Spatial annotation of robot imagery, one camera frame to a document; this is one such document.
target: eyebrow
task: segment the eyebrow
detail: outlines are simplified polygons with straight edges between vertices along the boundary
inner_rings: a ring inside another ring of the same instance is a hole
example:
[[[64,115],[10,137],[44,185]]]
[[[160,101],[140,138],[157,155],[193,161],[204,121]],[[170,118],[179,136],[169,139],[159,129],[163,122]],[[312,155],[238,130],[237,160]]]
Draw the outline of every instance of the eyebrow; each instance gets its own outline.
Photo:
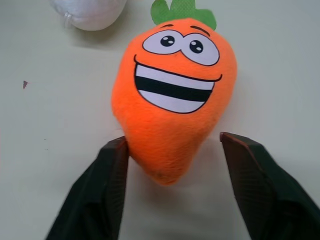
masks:
[[[162,26],[161,28],[165,28],[165,27],[173,27],[173,26],[174,26],[173,24],[167,24],[167,25]]]
[[[209,34],[206,30],[202,29],[202,28],[199,27],[199,26],[190,26],[190,28],[192,28],[192,29],[198,29],[198,30],[204,32],[205,34],[207,34],[207,35],[210,37],[210,34]]]

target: white teeth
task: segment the white teeth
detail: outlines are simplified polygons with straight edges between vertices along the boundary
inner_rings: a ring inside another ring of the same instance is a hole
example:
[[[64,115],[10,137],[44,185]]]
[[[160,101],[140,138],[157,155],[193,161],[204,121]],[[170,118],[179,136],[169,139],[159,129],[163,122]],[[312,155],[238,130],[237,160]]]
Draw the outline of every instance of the white teeth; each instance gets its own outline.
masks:
[[[191,113],[199,109],[205,102],[189,101],[154,92],[140,90],[139,93],[150,103],[175,113]]]
[[[149,79],[150,81],[156,80],[175,86],[194,89],[194,91],[212,91],[215,86],[215,82],[213,81],[202,81],[198,79],[192,79],[190,77],[176,75],[174,73],[168,73],[162,70],[142,66],[139,64],[136,67],[135,75],[137,77]],[[140,95],[149,103],[159,108],[178,114],[192,113],[201,108],[206,103],[205,101],[203,101],[203,98],[202,101],[193,101],[180,99],[177,97],[172,97],[165,94],[159,94],[156,92],[151,92],[142,89],[137,90],[139,91]]]
[[[163,83],[173,84],[191,89],[212,90],[215,85],[213,81],[195,80],[189,77],[178,76],[141,65],[137,66],[135,74],[138,77],[153,79]]]

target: eye pupil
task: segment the eye pupil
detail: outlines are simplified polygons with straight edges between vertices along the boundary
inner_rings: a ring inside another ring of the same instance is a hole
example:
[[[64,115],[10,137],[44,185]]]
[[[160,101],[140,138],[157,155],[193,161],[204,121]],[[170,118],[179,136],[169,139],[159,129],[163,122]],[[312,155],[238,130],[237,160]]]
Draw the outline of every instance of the eye pupil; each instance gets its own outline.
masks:
[[[175,38],[173,36],[164,36],[160,42],[163,46],[170,47],[175,43]]]
[[[193,40],[191,43],[190,43],[190,49],[192,52],[196,53],[196,54],[200,54],[203,52],[204,50],[204,46],[203,44],[198,41],[198,40]]]

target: googly eye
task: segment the googly eye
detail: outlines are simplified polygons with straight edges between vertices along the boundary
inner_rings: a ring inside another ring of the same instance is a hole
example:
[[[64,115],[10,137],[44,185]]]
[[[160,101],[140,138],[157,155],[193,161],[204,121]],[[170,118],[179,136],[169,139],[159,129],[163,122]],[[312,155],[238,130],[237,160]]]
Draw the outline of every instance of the googly eye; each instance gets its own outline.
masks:
[[[148,37],[143,48],[154,54],[174,54],[181,50],[183,36],[174,30],[164,30]]]
[[[191,61],[205,66],[212,66],[219,60],[216,45],[199,33],[192,33],[184,37],[182,52]]]

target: fuzzy orange fabric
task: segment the fuzzy orange fabric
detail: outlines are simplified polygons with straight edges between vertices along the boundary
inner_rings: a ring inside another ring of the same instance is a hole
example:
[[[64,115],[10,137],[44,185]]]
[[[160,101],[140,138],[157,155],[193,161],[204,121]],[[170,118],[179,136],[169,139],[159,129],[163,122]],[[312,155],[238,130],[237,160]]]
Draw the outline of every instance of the fuzzy orange fabric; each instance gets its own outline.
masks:
[[[186,173],[233,92],[237,62],[228,42],[192,19],[165,22],[128,46],[112,110],[133,159],[161,185]]]

